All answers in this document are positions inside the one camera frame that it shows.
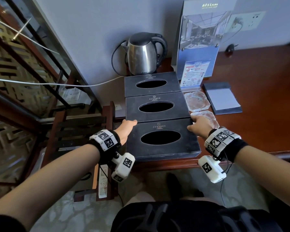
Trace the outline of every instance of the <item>glass ashtray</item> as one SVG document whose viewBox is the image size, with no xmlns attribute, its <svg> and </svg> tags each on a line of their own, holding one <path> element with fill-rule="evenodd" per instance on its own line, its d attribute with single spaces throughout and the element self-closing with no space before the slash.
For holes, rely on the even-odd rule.
<svg viewBox="0 0 290 232">
<path fill-rule="evenodd" d="M 189 111 L 203 111 L 209 109 L 210 103 L 201 91 L 184 94 Z"/>
<path fill-rule="evenodd" d="M 191 116 L 205 116 L 207 119 L 210 120 L 211 125 L 214 129 L 219 128 L 219 124 L 214 116 L 214 114 L 210 111 L 199 111 L 191 113 Z"/>
</svg>

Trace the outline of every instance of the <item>stainless steel kettle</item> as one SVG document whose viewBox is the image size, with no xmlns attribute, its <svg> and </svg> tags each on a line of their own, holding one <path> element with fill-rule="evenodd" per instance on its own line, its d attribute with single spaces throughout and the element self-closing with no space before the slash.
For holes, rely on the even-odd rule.
<svg viewBox="0 0 290 232">
<path fill-rule="evenodd" d="M 158 57 L 156 43 L 160 43 L 163 53 Z M 121 46 L 127 52 L 129 71 L 133 75 L 145 75 L 155 72 L 166 57 L 168 44 L 161 34 L 139 32 Z"/>
</svg>

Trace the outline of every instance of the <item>wristband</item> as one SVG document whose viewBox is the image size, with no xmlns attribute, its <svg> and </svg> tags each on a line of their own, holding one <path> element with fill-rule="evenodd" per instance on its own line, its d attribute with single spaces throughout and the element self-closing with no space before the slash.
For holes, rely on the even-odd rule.
<svg viewBox="0 0 290 232">
<path fill-rule="evenodd" d="M 102 129 L 89 137 L 87 144 L 94 145 L 100 152 L 99 164 L 107 164 L 121 147 L 120 137 L 113 130 Z"/>
<path fill-rule="evenodd" d="M 221 161 L 224 157 L 221 153 L 225 153 L 232 162 L 240 149 L 246 145 L 248 144 L 241 140 L 239 135 L 226 128 L 212 129 L 204 143 L 205 149 L 216 159 Z"/>
</svg>

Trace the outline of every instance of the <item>light blue wall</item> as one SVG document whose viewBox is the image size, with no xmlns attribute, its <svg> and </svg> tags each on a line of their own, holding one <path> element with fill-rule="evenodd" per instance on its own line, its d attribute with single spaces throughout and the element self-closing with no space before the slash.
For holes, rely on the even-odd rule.
<svg viewBox="0 0 290 232">
<path fill-rule="evenodd" d="M 162 33 L 171 55 L 183 0 L 34 1 L 88 84 L 97 84 L 116 77 L 110 63 L 112 52 L 136 32 Z M 239 32 L 222 44 L 220 50 L 231 43 L 245 49 L 290 42 L 290 0 L 237 0 L 233 13 L 262 10 L 267 12 L 257 29 Z M 233 34 L 225 34 L 223 41 Z M 124 69 L 124 51 L 117 55 L 114 65 Z M 93 92 L 102 105 L 108 105 L 110 100 L 124 105 L 123 85 L 120 78 L 93 87 Z"/>
</svg>

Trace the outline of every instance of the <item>kettle handle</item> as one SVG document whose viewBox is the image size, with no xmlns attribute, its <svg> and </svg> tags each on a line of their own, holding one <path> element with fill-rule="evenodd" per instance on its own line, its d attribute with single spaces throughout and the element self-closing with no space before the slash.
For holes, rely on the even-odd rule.
<svg viewBox="0 0 290 232">
<path fill-rule="evenodd" d="M 157 59 L 157 68 L 160 66 L 162 60 L 166 57 L 166 54 L 168 53 L 168 44 L 166 40 L 162 37 L 160 34 L 155 34 L 151 38 L 151 42 L 155 45 L 156 43 L 160 43 L 163 49 L 162 55 Z"/>
</svg>

